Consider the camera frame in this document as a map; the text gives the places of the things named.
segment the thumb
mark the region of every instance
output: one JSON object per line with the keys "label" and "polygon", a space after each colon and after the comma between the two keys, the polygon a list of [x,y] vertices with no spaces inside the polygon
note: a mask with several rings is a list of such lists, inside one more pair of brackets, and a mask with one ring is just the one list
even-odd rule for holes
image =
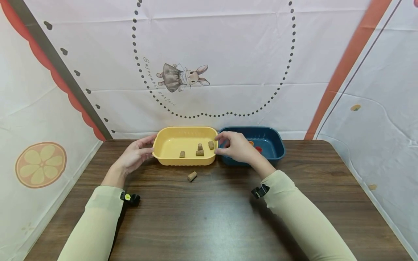
{"label": "thumb", "polygon": [[138,150],[139,155],[149,154],[154,151],[154,148],[142,148]]}
{"label": "thumb", "polygon": [[216,155],[229,156],[229,148],[227,148],[227,149],[216,149],[215,154]]}

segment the yellow plastic basket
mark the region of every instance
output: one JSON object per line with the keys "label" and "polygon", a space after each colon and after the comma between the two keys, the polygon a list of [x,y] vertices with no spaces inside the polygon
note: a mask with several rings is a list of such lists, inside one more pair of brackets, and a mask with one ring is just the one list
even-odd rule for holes
{"label": "yellow plastic basket", "polygon": [[[209,149],[208,142],[213,141],[215,149],[218,132],[211,127],[167,127],[157,134],[154,141],[153,155],[166,166],[205,166],[215,160],[214,150]],[[197,145],[202,143],[204,156],[196,156]],[[180,158],[180,152],[186,156]]]}

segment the gray dress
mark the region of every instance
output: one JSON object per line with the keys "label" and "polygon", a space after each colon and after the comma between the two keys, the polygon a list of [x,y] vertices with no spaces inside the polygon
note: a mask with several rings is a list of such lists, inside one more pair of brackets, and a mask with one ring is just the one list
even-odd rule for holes
{"label": "gray dress", "polygon": [[180,80],[181,71],[169,64],[164,64],[163,79],[167,89],[170,92],[175,92],[182,85]]}

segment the orange stripe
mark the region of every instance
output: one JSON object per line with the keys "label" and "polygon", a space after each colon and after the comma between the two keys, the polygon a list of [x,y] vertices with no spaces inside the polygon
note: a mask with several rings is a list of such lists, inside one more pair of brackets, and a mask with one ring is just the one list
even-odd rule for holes
{"label": "orange stripe", "polygon": [[93,129],[94,134],[99,140],[105,141],[105,137],[99,130],[99,128],[96,126],[96,124],[92,121],[90,116],[87,114],[87,112],[84,110],[83,106],[81,106],[80,102],[77,100],[77,98],[74,96],[74,94],[71,92],[70,88],[67,86],[67,84],[64,82],[64,80],[59,75],[58,71],[54,68],[48,57],[46,57],[45,53],[42,51],[40,46],[37,44],[35,39],[32,37],[32,35],[29,33],[29,30],[26,28],[26,26],[23,24],[22,20],[19,18],[19,16],[16,14],[16,12],[13,10],[11,5],[7,0],[0,0],[0,6],[3,9],[3,12],[6,16],[6,18],[9,20],[12,27],[22,36],[24,39],[26,39],[29,42],[29,46],[32,50],[32,53],[37,58],[37,60],[51,72],[52,79],[55,81],[57,86],[68,95],[68,100],[70,101],[71,105],[79,112],[81,112],[82,118],[84,122],[90,126]]}
{"label": "orange stripe", "polygon": [[348,73],[351,71],[354,63],[357,61],[363,48],[366,46],[373,34],[377,24],[382,19],[383,14],[389,7],[391,0],[372,0],[369,8],[363,16],[359,26],[354,32],[344,55],[341,58],[335,72],[326,87],[325,93],[322,96],[321,102],[316,109],[315,116],[312,119],[305,139],[313,139],[315,131],[318,129],[326,110],[331,105],[342,83],[346,79]]}

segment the red scalloped border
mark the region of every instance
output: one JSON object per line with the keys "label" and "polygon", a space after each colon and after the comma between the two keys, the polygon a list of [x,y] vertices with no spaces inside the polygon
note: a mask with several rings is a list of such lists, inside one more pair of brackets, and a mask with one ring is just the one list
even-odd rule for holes
{"label": "red scalloped border", "polygon": [[106,139],[99,130],[99,128],[96,126],[96,124],[94,124],[90,116],[84,110],[83,106],[81,106],[80,102],[68,88],[67,84],[64,82],[57,70],[51,64],[48,57],[46,57],[45,53],[42,51],[42,49],[35,41],[35,39],[32,37],[32,35],[29,33],[29,30],[23,24],[22,20],[13,10],[11,5],[7,2],[7,0],[0,0],[0,5],[12,27],[16,30],[17,33],[19,33],[24,39],[26,39],[29,42],[29,46],[31,47],[32,53],[34,54],[36,59],[51,72],[52,79],[57,84],[57,86],[68,95],[68,100],[70,101],[74,109],[81,112],[84,122],[88,126],[93,128],[93,132],[99,140],[105,141]]}

